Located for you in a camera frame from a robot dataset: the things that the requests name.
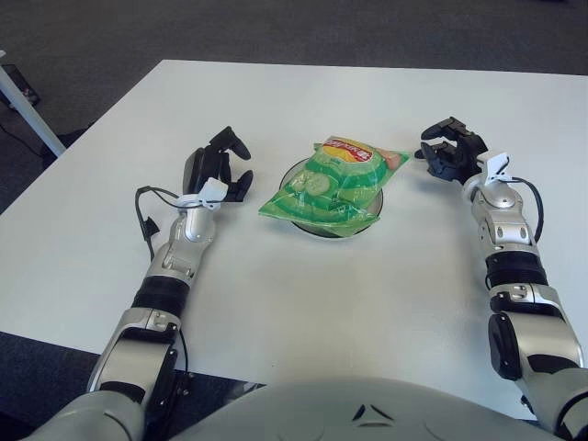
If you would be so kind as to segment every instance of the white table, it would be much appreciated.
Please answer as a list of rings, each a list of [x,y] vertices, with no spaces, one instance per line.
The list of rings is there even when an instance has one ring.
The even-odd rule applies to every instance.
[[[457,185],[411,161],[385,188],[381,221],[340,242],[257,210],[314,141],[414,151],[453,115],[540,189],[543,264],[588,347],[587,91],[580,76],[163,61],[0,217],[0,330],[100,353],[149,263],[134,190],[179,191],[186,158],[230,124],[253,155],[233,171],[255,178],[245,203],[218,212],[189,297],[192,370],[404,379],[530,417],[490,365],[485,268]],[[143,206],[166,232],[173,211]]]

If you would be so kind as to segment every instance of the gray carpet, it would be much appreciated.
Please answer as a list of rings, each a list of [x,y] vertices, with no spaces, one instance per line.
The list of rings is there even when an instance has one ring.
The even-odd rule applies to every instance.
[[[3,0],[0,42],[0,62],[18,66],[42,97],[39,113],[66,133],[100,118],[162,59],[588,74],[588,3]],[[2,107],[0,123],[40,149],[18,114]],[[2,132],[0,153],[2,212],[43,167]],[[0,412],[31,425],[82,393],[96,360],[7,334],[0,346]],[[198,381],[183,425],[233,385]]]

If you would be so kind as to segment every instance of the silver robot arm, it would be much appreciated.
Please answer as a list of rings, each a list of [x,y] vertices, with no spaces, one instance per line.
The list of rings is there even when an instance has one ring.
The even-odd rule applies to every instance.
[[[423,133],[425,140],[437,137],[457,145],[423,142],[417,157],[427,160],[431,175],[461,182],[463,197],[472,204],[494,312],[489,321],[493,368],[516,383],[522,403],[545,430],[564,439],[588,439],[588,369],[541,265],[542,220],[532,233],[522,214],[523,199],[509,186],[526,181],[507,174],[506,153],[487,151],[481,138],[456,119]],[[540,197],[537,204],[542,213]]]
[[[139,441],[164,436],[177,396],[187,392],[187,372],[179,377],[175,373],[174,344],[202,255],[214,239],[213,213],[222,201],[243,201],[253,180],[253,172],[248,171],[231,182],[226,150],[243,159],[251,157],[231,128],[226,128],[187,159],[184,195],[171,204],[177,207],[178,217],[169,240],[153,255],[131,307],[123,312],[96,363],[87,394],[72,401],[30,439]],[[153,190],[158,191],[140,188],[138,195]],[[151,235],[158,230],[148,232],[139,210],[138,214],[152,251]]]

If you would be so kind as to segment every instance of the black cable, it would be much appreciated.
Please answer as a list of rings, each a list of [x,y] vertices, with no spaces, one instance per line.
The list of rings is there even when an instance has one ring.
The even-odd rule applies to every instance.
[[[145,242],[147,243],[147,247],[149,248],[149,256],[151,257],[151,260],[153,260],[153,258],[155,257],[155,252],[153,251],[153,245],[151,243],[151,236],[147,232],[147,224],[145,223],[145,220],[143,219],[143,215],[141,213],[141,207],[139,207],[139,198],[141,197],[141,195],[143,193],[144,193],[144,191],[142,191],[142,188],[139,188],[135,192],[135,211],[137,212],[137,219],[139,220],[139,226],[141,227],[141,233],[143,235],[143,239],[145,240]]]
[[[184,347],[184,371],[187,373],[187,348],[186,348],[186,339],[184,338],[184,333],[180,329],[180,339],[182,340],[182,346]]]
[[[11,132],[9,132],[8,130],[6,130],[6,129],[5,129],[5,127],[4,127],[2,124],[0,124],[0,130],[2,130],[2,131],[3,131],[3,132],[6,134],[6,135],[8,135],[10,138],[12,138],[12,139],[14,139],[14,140],[17,140],[17,141],[18,141],[18,142],[20,142],[22,145],[24,145],[24,146],[25,146],[25,148],[26,148],[26,149],[27,149],[29,152],[33,153],[33,154],[34,154],[35,156],[37,156],[38,158],[41,158],[41,159],[43,159],[43,155],[42,155],[42,154],[35,152],[35,151],[33,150],[33,148],[32,148],[30,145],[28,145],[26,142],[24,142],[23,140],[21,140],[20,138],[18,138],[18,136],[17,136],[17,135],[15,135],[14,133],[11,133]]]
[[[149,255],[151,260],[155,257],[155,253],[153,252],[153,244],[151,242],[151,235],[147,231],[147,223],[143,219],[141,213],[141,207],[139,206],[139,199],[141,195],[153,192],[159,199],[161,199],[165,204],[174,207],[175,209],[194,209],[195,207],[180,207],[177,206],[168,200],[166,200],[160,193],[166,194],[171,198],[178,198],[177,194],[166,190],[164,188],[159,187],[141,187],[138,188],[135,192],[135,211],[137,212],[137,218],[139,220],[139,225],[141,226],[141,232],[143,234],[143,238],[149,247]],[[165,415],[162,417],[162,423],[152,432],[151,434],[147,434],[146,438],[152,441],[164,441],[168,439],[169,430],[173,420],[173,414],[175,412],[175,408],[177,406],[177,401],[180,396],[183,395],[184,390],[187,389],[187,384],[190,381],[189,373],[188,373],[188,355],[187,355],[187,345],[186,345],[186,338],[184,337],[184,333],[182,330],[179,330],[180,340],[182,341],[182,348],[184,350],[184,373],[180,374],[180,377],[175,378],[175,390],[176,393],[170,398],[170,403],[167,406],[167,410]]]
[[[533,185],[533,183],[523,179],[522,177],[514,177],[512,181],[503,181],[509,184],[525,184],[529,187],[529,189],[533,192],[533,196],[535,197],[535,202],[537,203],[537,228],[535,229],[535,243],[539,242],[541,238],[541,233],[543,232],[543,222],[545,218],[545,212],[543,210],[543,200],[541,199],[541,194],[537,187]]]

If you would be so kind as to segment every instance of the bag of chips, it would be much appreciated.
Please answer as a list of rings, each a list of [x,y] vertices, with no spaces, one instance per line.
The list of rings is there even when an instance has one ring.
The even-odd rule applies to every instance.
[[[348,237],[379,219],[366,209],[408,153],[331,137],[259,210],[259,214]]]

